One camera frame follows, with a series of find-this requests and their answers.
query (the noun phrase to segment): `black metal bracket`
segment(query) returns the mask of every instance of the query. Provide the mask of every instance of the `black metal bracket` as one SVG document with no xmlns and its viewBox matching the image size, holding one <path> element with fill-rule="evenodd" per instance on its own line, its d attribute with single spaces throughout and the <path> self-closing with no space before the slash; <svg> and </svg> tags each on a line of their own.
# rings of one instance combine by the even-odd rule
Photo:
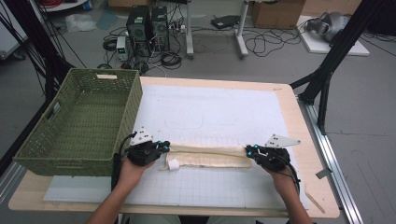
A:
<svg viewBox="0 0 396 224">
<path fill-rule="evenodd" d="M 346 25 L 346 28 L 334 42 L 320 67 L 312 74 L 290 84 L 293 89 L 296 89 L 308 83 L 304 92 L 298 95 L 299 100 L 307 105 L 313 105 L 315 98 L 320 93 L 318 126 L 322 134 L 326 134 L 325 119 L 332 75 L 335 69 L 337 69 L 347 56 L 350 49 L 355 45 L 367 25 L 375 17 L 377 11 L 384 6 L 384 3 L 387 1 L 388 0 L 362 0 Z"/>
</svg>

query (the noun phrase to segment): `green wicker basket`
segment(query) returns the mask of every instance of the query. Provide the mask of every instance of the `green wicker basket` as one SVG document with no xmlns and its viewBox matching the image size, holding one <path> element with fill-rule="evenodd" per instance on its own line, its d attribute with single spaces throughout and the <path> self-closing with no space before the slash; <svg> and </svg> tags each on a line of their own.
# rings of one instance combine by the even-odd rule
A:
<svg viewBox="0 0 396 224">
<path fill-rule="evenodd" d="M 142 94 L 137 71 L 71 69 L 14 161 L 37 175 L 110 176 Z"/>
</svg>

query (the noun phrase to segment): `basket handle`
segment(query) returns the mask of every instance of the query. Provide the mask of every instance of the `basket handle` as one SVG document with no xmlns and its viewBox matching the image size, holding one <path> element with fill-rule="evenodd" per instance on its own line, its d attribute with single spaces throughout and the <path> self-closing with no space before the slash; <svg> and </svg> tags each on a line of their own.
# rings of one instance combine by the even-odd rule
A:
<svg viewBox="0 0 396 224">
<path fill-rule="evenodd" d="M 118 79 L 116 75 L 110 75 L 110 74 L 96 73 L 96 77 L 99 79 Z"/>
<path fill-rule="evenodd" d="M 67 170 L 81 170 L 84 167 L 83 166 L 62 166 L 62 165 L 56 165 L 56 169 L 67 169 Z"/>
<path fill-rule="evenodd" d="M 52 121 L 55 118 L 55 115 L 58 114 L 59 110 L 61 109 L 61 103 L 60 102 L 56 102 L 52 109 L 49 111 L 49 113 L 47 114 L 47 119 L 49 121 Z"/>
</svg>

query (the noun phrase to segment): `white board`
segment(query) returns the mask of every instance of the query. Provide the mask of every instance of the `white board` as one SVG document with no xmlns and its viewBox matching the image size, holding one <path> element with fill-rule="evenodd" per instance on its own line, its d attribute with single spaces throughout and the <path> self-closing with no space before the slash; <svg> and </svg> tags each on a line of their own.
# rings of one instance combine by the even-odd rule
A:
<svg viewBox="0 0 396 224">
<path fill-rule="evenodd" d="M 300 16 L 300 19 L 297 21 L 297 25 L 300 25 L 312 18 L 313 17 L 309 16 Z M 297 28 L 297 30 L 300 33 L 300 37 L 303 40 L 308 52 L 328 53 L 330 51 L 331 48 L 329 47 L 329 43 L 326 42 L 320 35 L 316 34 L 315 32 L 304 32 L 304 27 L 302 29 Z M 370 52 L 358 40 L 347 55 L 369 56 Z"/>
<path fill-rule="evenodd" d="M 154 140 L 245 146 L 263 145 L 273 133 L 288 136 L 271 91 L 145 85 L 143 93 L 134 129 L 144 126 Z M 291 147 L 288 151 L 297 168 Z M 144 173 L 127 203 L 285 209 L 272 177 L 256 164 L 249 169 L 181 167 L 160 171 L 164 159 L 162 155 Z M 44 200 L 99 203 L 109 192 L 109 177 L 55 176 Z M 301 195 L 308 208 L 304 188 Z"/>
</svg>

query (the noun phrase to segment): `white cable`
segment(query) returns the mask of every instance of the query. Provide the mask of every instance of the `white cable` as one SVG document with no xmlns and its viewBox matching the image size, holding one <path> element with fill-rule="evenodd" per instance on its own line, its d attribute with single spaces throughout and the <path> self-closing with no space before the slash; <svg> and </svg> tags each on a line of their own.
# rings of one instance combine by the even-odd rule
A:
<svg viewBox="0 0 396 224">
<path fill-rule="evenodd" d="M 158 69 L 163 70 L 160 66 L 157 66 L 157 65 L 153 64 L 153 63 L 150 61 L 150 60 L 151 60 L 151 57 L 154 55 L 154 52 L 155 52 L 155 42 L 154 42 L 154 49 L 151 49 L 151 48 L 150 48 L 150 50 L 151 50 L 152 53 L 151 53 L 151 56 L 148 57 L 148 63 L 151 64 L 152 66 L 158 68 Z"/>
</svg>

